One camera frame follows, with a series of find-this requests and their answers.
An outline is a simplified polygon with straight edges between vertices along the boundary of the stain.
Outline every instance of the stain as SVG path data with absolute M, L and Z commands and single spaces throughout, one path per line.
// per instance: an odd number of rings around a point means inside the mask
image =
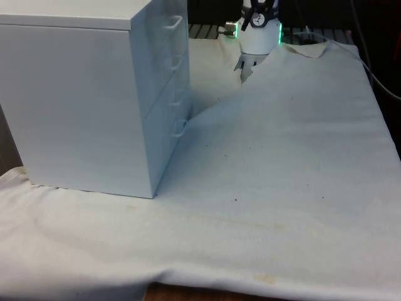
M 260 282 L 270 284 L 270 285 L 276 284 L 276 278 L 274 276 L 268 275 L 268 274 L 255 275 L 255 276 L 253 276 L 253 279 L 260 281 Z
M 132 205 L 127 205 L 127 207 L 125 208 L 126 211 L 133 211 L 133 210 L 136 210 L 136 209 L 137 209 L 137 207 L 132 206 Z
M 275 231 L 284 232 L 287 230 L 287 226 L 285 224 L 274 224 L 273 229 Z

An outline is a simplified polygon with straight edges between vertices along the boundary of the drawer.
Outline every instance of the drawer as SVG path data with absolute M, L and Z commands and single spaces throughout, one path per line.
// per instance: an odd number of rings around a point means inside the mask
M 142 117 L 148 114 L 172 74 L 188 62 L 184 57 L 187 39 L 183 29 L 185 26 L 181 24 L 154 56 L 150 56 L 145 45 L 138 42 L 145 34 L 143 27 L 137 28 L 130 37 Z
M 188 117 L 187 92 L 176 89 L 172 77 L 143 122 L 150 182 L 156 185 L 170 159 Z
M 146 8 L 143 42 L 150 55 L 155 55 L 178 28 L 182 28 L 186 33 L 187 12 L 182 9 L 181 2 L 181 0 L 153 0 Z

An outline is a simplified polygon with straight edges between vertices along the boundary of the cable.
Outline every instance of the cable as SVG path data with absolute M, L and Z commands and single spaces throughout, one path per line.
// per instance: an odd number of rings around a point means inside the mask
M 306 33 L 307 33 L 306 31 L 303 31 L 303 32 L 300 32 L 300 33 L 293 33 L 293 34 L 294 34 L 294 35 L 298 35 L 298 34 L 306 34 Z M 354 58 L 358 59 L 358 60 L 363 64 L 363 66 L 370 72 L 370 74 L 372 74 L 372 79 L 376 81 L 376 83 L 380 86 L 380 88 L 382 88 L 385 92 L 387 92 L 391 97 L 395 98 L 395 99 L 398 100 L 398 101 L 401 101 L 401 97 L 398 96 L 398 95 L 396 95 L 396 94 L 394 94 L 394 93 L 391 92 L 388 88 L 386 88 L 386 87 L 381 83 L 381 81 L 378 80 L 378 78 L 373 74 L 373 72 L 372 72 L 372 70 L 369 68 L 369 66 L 368 66 L 358 55 L 354 54 L 354 52 L 352 52 L 352 51 L 346 49 L 341 43 L 339 43 L 339 42 L 337 42 L 337 41 L 335 41 L 335 40 L 329 39 L 329 38 L 323 36 L 322 34 L 315 33 L 315 32 L 311 32 L 310 34 L 315 35 L 315 36 L 319 36 L 320 38 L 323 38 L 323 39 L 325 39 L 325 40 L 327 40 L 327 41 L 331 41 L 332 43 L 334 43 L 334 44 L 336 44 L 338 47 L 340 47 L 342 50 L 345 50 L 346 52 L 348 52 L 349 54 L 351 54 Z
M 370 85 L 373 88 L 373 72 L 372 72 L 372 65 L 370 64 L 368 47 L 366 46 L 365 38 L 363 37 L 361 25 L 359 23 L 357 11 L 355 9 L 355 4 L 354 4 L 353 0 L 350 0 L 350 4 L 351 4 L 351 8 L 352 8 L 353 19 L 355 20 L 355 24 L 357 26 L 358 34 L 359 34 L 359 37 L 360 37 L 361 42 L 362 42 L 363 52 L 365 52 L 366 61 L 368 63 Z

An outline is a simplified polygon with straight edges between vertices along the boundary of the white cloth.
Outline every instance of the white cloth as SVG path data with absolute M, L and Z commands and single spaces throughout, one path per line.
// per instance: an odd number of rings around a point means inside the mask
M 193 116 L 241 87 L 241 69 L 234 71 L 240 55 L 238 40 L 222 34 L 217 40 L 189 39 Z
M 1 177 L 0 295 L 91 298 L 159 281 L 401 300 L 400 195 L 360 62 L 333 45 L 319 59 L 277 48 L 188 123 L 154 200 L 33 186 L 22 169 Z

